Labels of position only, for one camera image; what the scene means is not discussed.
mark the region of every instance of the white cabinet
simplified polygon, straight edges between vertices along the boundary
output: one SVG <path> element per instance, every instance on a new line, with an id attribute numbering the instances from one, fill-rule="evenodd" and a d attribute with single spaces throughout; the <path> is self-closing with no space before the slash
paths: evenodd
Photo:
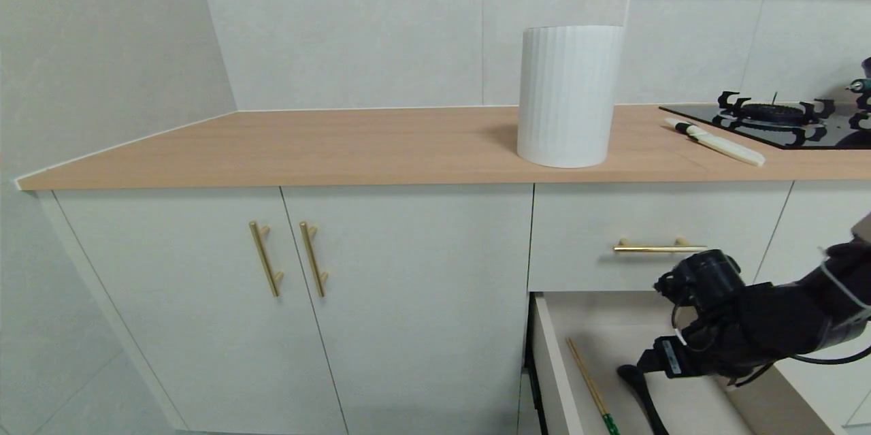
<path id="1" fill-rule="evenodd" d="M 867 425 L 867 423 L 871 423 L 871 396 L 865 396 L 865 400 L 850 419 L 850 425 Z"/>
<path id="2" fill-rule="evenodd" d="M 516 432 L 532 187 L 283 191 L 351 435 Z"/>
<path id="3" fill-rule="evenodd" d="M 819 247 L 852 239 L 850 228 L 871 212 L 871 182 L 797 181 L 778 222 L 756 283 L 789 283 L 819 265 Z M 852 355 L 871 342 L 871 327 L 861 338 L 824 349 L 809 357 L 838 358 Z M 778 363 L 802 395 L 838 423 L 847 423 L 871 389 L 871 358 L 846 366 L 814 366 L 799 361 Z M 862 421 L 871 423 L 865 411 Z"/>
<path id="4" fill-rule="evenodd" d="M 747 282 L 759 269 L 790 182 L 537 184 L 529 290 L 651 290 L 688 254 L 640 246 L 722 248 Z"/>
<path id="5" fill-rule="evenodd" d="M 279 188 L 56 195 L 191 430 L 345 432 Z M 249 221 L 271 228 L 264 250 L 284 272 L 279 297 Z"/>

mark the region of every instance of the cable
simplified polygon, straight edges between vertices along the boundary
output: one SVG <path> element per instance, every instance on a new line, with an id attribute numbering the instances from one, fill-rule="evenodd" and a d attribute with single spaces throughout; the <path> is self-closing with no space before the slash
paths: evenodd
<path id="1" fill-rule="evenodd" d="M 821 252 L 823 255 L 822 262 L 819 264 L 819 269 L 822 270 L 822 273 L 824 273 L 825 276 L 832 281 L 832 283 L 836 284 L 838 289 L 840 289 L 840 291 L 843 292 L 844 295 L 847 296 L 847 298 L 855 302 L 856 305 L 863 308 L 863 310 L 871 310 L 871 306 L 865 304 L 865 302 L 862 302 L 861 300 L 859 300 L 858 297 L 853 295 L 853 292 L 851 292 L 850 289 L 847 289 L 847 286 L 841 283 L 840 280 L 838 280 L 837 277 L 835 277 L 834 274 L 828 270 L 828 267 L 825 265 L 825 259 L 828 258 L 825 249 L 819 248 L 819 252 Z M 803 361 L 806 364 L 817 364 L 818 366 L 843 366 L 843 364 L 849 364 L 852 363 L 852 361 L 862 360 L 862 358 L 865 358 L 868 355 L 871 355 L 871 345 L 868 345 L 868 348 L 863 349 L 859 353 L 849 355 L 849 357 L 843 358 L 811 358 L 802 357 L 802 355 L 790 355 L 790 358 L 798 361 Z"/>
<path id="2" fill-rule="evenodd" d="M 750 377 L 747 377 L 747 379 L 744 379 L 743 381 L 736 383 L 736 385 L 734 385 L 734 387 L 739 388 L 743 385 L 748 385 L 749 383 L 752 383 L 754 380 L 759 379 L 759 377 L 761 377 L 762 374 L 768 372 L 768 369 L 771 369 L 771 366 L 773 366 L 773 365 L 774 364 L 765 364 L 764 366 L 762 366 L 761 369 L 756 370 L 754 373 L 750 374 Z"/>
<path id="3" fill-rule="evenodd" d="M 690 298 L 690 295 L 690 290 L 687 290 L 687 292 L 684 292 L 684 295 L 680 299 L 680 301 L 675 302 L 674 307 L 672 308 L 672 329 L 674 329 L 675 336 L 678 336 L 678 340 L 680 341 L 680 343 L 684 345 L 688 349 L 688 351 L 702 353 L 706 351 L 706 349 L 712 347 L 713 343 L 717 341 L 717 333 L 719 332 L 719 329 L 716 329 L 713 333 L 710 334 L 710 341 L 701 349 L 695 349 L 691 347 L 687 340 L 684 339 L 684 334 L 680 331 L 680 329 L 678 329 L 678 309 L 680 308 L 681 304 L 684 304 L 684 301 L 687 301 L 687 299 Z"/>
<path id="4" fill-rule="evenodd" d="M 847 298 L 855 302 L 855 304 L 858 305 L 860 308 L 863 308 L 863 310 L 871 310 L 871 306 L 865 304 L 865 302 L 859 301 L 859 298 L 856 297 L 855 294 L 850 291 L 850 289 L 847 289 L 847 286 L 841 283 L 840 280 L 838 280 L 838 278 L 835 277 L 834 274 L 828 270 L 828 267 L 825 265 L 825 260 L 828 259 L 828 254 L 825 252 L 825 249 L 818 249 L 819 252 L 822 253 L 822 261 L 819 262 L 819 269 L 822 270 L 822 273 L 824 273 L 826 277 L 828 277 L 828 280 L 831 280 L 832 283 L 834 283 L 834 285 L 836 285 L 838 289 L 840 289 L 840 291 L 847 296 Z"/>
<path id="5" fill-rule="evenodd" d="M 871 355 L 871 345 L 868 345 L 868 348 L 863 349 L 859 353 L 843 358 L 811 358 L 802 357 L 801 355 L 790 355 L 790 358 L 794 358 L 798 361 L 805 361 L 807 364 L 817 364 L 818 366 L 842 366 L 843 364 L 849 364 L 852 361 L 862 360 L 862 358 L 865 358 L 868 355 Z"/>

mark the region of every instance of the robotic arm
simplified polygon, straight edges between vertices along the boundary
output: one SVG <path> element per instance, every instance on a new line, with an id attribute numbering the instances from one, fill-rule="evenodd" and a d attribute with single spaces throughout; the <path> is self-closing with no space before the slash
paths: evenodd
<path id="1" fill-rule="evenodd" d="M 853 227 L 851 242 L 831 246 L 827 255 L 802 280 L 778 286 L 744 284 L 738 264 L 719 249 L 684 259 L 654 285 L 674 304 L 676 335 L 657 338 L 638 369 L 669 377 L 750 376 L 740 386 L 787 357 L 846 364 L 871 354 L 869 347 L 837 360 L 800 357 L 865 330 L 871 317 L 865 306 L 871 304 L 871 214 Z M 697 318 L 678 329 L 678 308 L 690 306 Z"/>

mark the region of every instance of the chopsticks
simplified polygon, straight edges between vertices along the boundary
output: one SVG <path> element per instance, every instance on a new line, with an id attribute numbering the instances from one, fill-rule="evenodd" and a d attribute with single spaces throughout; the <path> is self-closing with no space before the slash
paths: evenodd
<path id="1" fill-rule="evenodd" d="M 602 397 L 598 393 L 598 389 L 596 389 L 596 385 L 593 382 L 593 377 L 590 375 L 590 371 L 587 370 L 587 367 L 584 365 L 584 362 L 581 360 L 581 355 L 578 354 L 578 349 L 575 348 L 575 342 L 572 342 L 571 338 L 566 338 L 566 342 L 569 343 L 569 348 L 572 349 L 572 357 L 575 357 L 575 364 L 578 364 L 578 369 L 581 370 L 581 376 L 584 377 L 584 382 L 587 383 L 587 389 L 590 389 L 590 394 L 593 397 L 594 403 L 596 403 L 596 408 L 599 410 L 600 415 L 602 416 L 602 420 L 604 425 L 608 429 L 609 435 L 620 435 L 620 431 L 617 429 L 617 424 L 614 423 L 614 419 L 604 407 L 604 403 L 602 402 Z"/>

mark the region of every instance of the open drawer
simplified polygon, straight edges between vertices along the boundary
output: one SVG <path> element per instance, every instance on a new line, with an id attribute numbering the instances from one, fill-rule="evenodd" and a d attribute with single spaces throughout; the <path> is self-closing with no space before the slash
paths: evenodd
<path id="1" fill-rule="evenodd" d="M 566 342 L 571 338 L 614 421 L 625 434 L 651 433 L 644 411 L 618 377 L 671 329 L 671 304 L 654 292 L 559 292 L 533 302 L 532 355 L 550 435 L 608 435 Z M 775 366 L 724 392 L 712 377 L 646 375 L 671 435 L 845 435 L 819 416 Z"/>

